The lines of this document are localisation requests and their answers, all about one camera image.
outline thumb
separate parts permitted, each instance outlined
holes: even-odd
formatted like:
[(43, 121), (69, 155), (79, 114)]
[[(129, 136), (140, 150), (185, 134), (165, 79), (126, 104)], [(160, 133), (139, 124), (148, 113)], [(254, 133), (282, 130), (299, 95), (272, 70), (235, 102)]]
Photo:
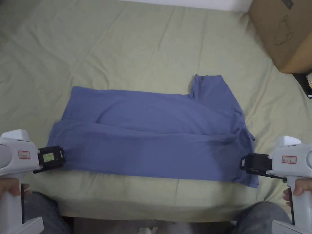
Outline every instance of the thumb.
[(5, 191), (9, 191), (13, 196), (19, 196), (21, 191), (19, 189), (19, 181), (16, 178), (0, 179), (0, 195)]
[(312, 179), (298, 179), (295, 182), (295, 189), (293, 194), (300, 196), (304, 191), (312, 192)]

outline hand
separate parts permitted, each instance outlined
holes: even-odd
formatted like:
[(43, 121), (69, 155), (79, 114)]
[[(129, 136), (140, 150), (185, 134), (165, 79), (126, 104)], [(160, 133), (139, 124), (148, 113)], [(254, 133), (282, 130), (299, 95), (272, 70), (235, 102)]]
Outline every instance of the hand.
[[(297, 179), (295, 182), (295, 189), (293, 191), (293, 195), (300, 196), (305, 191), (312, 192), (312, 179)], [(288, 189), (284, 190), (283, 194), (284, 194), (283, 199), (286, 201), (286, 204), (290, 206)]]
[[(24, 189), (28, 189), (29, 184), (24, 184)], [(0, 199), (4, 192), (8, 191), (13, 196), (20, 196), (21, 191), (19, 189), (19, 181), (17, 178), (2, 178), (0, 179)], [(29, 195), (32, 192), (30, 190), (25, 191), (25, 195)]]

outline folded t-shirt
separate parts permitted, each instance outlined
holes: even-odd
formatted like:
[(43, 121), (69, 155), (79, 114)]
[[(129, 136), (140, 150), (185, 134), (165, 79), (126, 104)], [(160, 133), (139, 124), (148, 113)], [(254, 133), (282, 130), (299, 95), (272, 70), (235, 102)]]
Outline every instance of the folded t-shirt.
[(54, 145), (66, 169), (258, 185), (240, 170), (254, 137), (221, 76), (196, 75), (189, 95), (73, 87)]

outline cardboard box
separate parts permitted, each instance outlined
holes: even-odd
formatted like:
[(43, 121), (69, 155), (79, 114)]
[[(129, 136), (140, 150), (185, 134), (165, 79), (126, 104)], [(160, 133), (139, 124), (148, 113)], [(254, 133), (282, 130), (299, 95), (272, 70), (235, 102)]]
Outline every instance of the cardboard box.
[(280, 72), (312, 69), (312, 0), (254, 0), (248, 14)]

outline red-bordered label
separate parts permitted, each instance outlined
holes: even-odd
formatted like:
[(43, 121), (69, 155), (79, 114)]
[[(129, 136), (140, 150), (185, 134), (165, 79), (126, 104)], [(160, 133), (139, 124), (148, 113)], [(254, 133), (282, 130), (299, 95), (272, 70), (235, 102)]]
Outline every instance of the red-bordered label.
[(19, 151), (18, 152), (18, 157), (20, 158), (20, 159), (30, 159), (30, 152), (28, 152), (28, 151)]
[(297, 157), (296, 156), (283, 156), (282, 157), (282, 163), (296, 164), (297, 163)]

